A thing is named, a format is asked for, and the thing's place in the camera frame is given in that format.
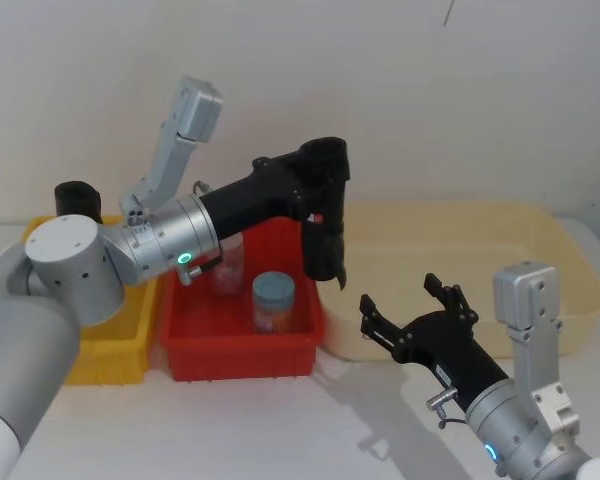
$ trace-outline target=white wall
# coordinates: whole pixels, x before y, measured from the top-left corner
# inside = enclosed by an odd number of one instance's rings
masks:
[[[187,185],[340,135],[351,198],[520,199],[600,235],[600,0],[456,0],[443,28],[447,7],[0,0],[0,221],[68,179],[117,211],[187,73],[225,96]]]

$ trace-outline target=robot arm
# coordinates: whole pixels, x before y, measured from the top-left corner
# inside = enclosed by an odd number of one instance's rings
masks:
[[[338,278],[344,287],[349,163],[343,140],[313,140],[287,155],[258,158],[242,180],[201,197],[169,199],[196,142],[210,139],[221,104],[211,84],[185,77],[162,125],[151,174],[121,197],[125,220],[98,226],[69,215],[41,225],[25,245],[34,267],[31,289],[59,299],[81,325],[97,324],[123,304],[123,284],[176,269],[188,285],[217,262],[200,264],[220,250],[220,240],[276,216],[302,222],[305,273]]]
[[[575,443],[579,418],[559,380],[557,271],[524,263],[494,279],[496,318],[514,344],[515,381],[473,339],[478,320],[458,285],[443,287],[432,274],[425,289],[444,311],[398,328],[382,317],[368,295],[360,310],[362,332],[398,363],[420,363],[445,390],[427,401],[444,428],[444,403],[455,401],[485,444],[496,474],[521,480],[600,480],[600,459]]]
[[[161,128],[151,173],[123,195],[119,225],[65,215],[0,256],[0,479],[60,389],[79,350],[80,327],[108,320],[124,285],[177,269],[189,284],[219,241],[268,218],[302,222],[304,269],[344,286],[346,144],[314,140],[297,152],[253,162],[248,177],[202,197],[175,193],[196,142],[209,140],[220,95],[184,78]]]

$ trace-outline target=jar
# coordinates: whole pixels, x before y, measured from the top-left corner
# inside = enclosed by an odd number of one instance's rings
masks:
[[[222,262],[211,269],[211,288],[218,295],[236,295],[242,290],[244,241],[241,233],[220,240]]]
[[[291,331],[295,284],[286,273],[266,272],[253,280],[253,323],[260,333]]]

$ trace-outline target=cable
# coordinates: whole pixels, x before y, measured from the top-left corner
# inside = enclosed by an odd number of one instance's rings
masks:
[[[467,422],[460,420],[459,418],[445,418],[444,420],[440,420],[440,423],[438,423],[438,428],[440,430],[444,430],[444,428],[447,426],[447,423],[460,423],[463,425],[467,424]]]

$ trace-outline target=black arm segment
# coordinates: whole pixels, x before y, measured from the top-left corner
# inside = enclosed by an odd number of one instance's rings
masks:
[[[445,388],[458,389],[456,402],[466,411],[471,402],[507,375],[473,338],[478,315],[458,285],[443,287],[433,274],[425,289],[445,307],[399,328],[384,318],[368,295],[360,299],[361,331],[391,353],[398,363],[419,363]]]
[[[272,217],[302,222],[305,273],[344,287],[344,193],[347,144],[335,137],[305,143],[276,158],[257,158],[246,178],[200,197],[219,239]]]

